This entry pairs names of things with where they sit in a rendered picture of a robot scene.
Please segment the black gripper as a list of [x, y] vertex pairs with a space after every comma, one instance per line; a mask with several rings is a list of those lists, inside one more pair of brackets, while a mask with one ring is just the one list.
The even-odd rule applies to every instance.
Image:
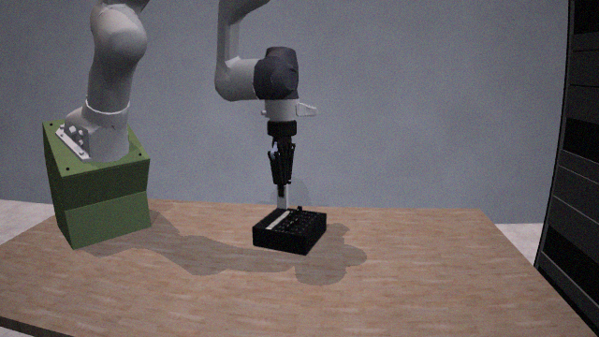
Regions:
[[[294, 120], [295, 121], [295, 120]], [[272, 136], [272, 150], [268, 151], [273, 183], [277, 184], [277, 208], [288, 208], [288, 184], [291, 184], [293, 157], [296, 144], [291, 137], [297, 134], [297, 122], [268, 121], [268, 135]]]

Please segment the black lighting desk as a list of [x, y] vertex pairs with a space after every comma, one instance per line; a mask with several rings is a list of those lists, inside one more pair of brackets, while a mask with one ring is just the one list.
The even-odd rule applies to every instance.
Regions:
[[276, 208], [252, 227], [253, 245], [306, 256], [326, 230], [326, 213]]

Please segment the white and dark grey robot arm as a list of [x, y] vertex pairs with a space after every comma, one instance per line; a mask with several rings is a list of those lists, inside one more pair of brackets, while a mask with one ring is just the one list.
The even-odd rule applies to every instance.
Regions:
[[[95, 53], [86, 100], [66, 116], [66, 126], [60, 125], [55, 132], [81, 162], [117, 161], [129, 152], [126, 133], [131, 85], [138, 62], [147, 50], [147, 35], [139, 14], [149, 1], [98, 0], [91, 11]], [[269, 1], [219, 1], [215, 90], [230, 102], [265, 100], [261, 115], [277, 118], [270, 121], [315, 116], [317, 108], [300, 103], [296, 51], [270, 47], [264, 59], [239, 57], [241, 20], [247, 12]]]

